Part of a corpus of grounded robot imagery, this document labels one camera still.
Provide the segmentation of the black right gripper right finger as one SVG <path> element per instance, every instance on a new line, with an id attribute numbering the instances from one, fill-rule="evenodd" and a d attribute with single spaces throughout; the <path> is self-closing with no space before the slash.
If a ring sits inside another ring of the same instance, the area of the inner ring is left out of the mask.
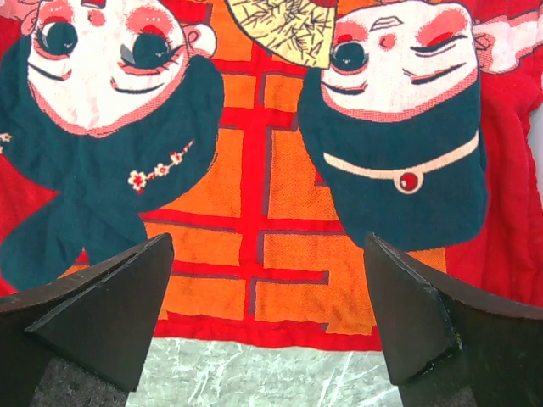
<path id="1" fill-rule="evenodd" d="M 540 406 L 542 309 L 488 293 L 366 237 L 389 380 L 404 406 Z"/>

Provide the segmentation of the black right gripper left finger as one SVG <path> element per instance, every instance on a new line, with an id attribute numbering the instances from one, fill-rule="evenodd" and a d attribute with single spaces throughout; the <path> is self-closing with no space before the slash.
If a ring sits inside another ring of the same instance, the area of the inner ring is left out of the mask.
<path id="1" fill-rule="evenodd" d="M 171 276 L 164 233 L 1 299 L 3 406 L 123 406 L 137 390 Z"/>

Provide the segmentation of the red cartoon pillowcase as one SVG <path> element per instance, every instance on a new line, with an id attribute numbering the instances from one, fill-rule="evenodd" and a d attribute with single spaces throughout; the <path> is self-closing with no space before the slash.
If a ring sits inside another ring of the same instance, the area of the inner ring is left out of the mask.
<path id="1" fill-rule="evenodd" d="M 4 1 L 1 290 L 171 235 L 160 337 L 378 348 L 374 233 L 542 303 L 539 1 Z"/>

